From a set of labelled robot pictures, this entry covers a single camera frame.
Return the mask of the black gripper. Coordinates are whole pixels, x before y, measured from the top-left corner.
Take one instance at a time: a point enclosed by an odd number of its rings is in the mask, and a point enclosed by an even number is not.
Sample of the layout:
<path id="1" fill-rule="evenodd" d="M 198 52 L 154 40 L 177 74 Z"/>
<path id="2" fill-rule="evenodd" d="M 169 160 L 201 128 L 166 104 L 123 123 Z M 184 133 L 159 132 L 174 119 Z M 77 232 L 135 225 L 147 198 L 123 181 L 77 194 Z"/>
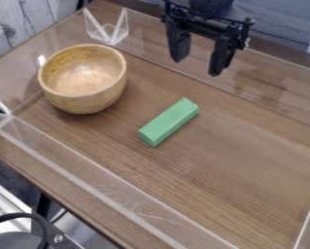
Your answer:
<path id="1" fill-rule="evenodd" d="M 233 15 L 234 0 L 163 0 L 162 22 L 166 26 L 169 52 L 181 62 L 190 54 L 192 33 L 216 40 L 209 75 L 217 77 L 230 66 L 237 49 L 249 43 L 249 29 L 256 20 Z"/>

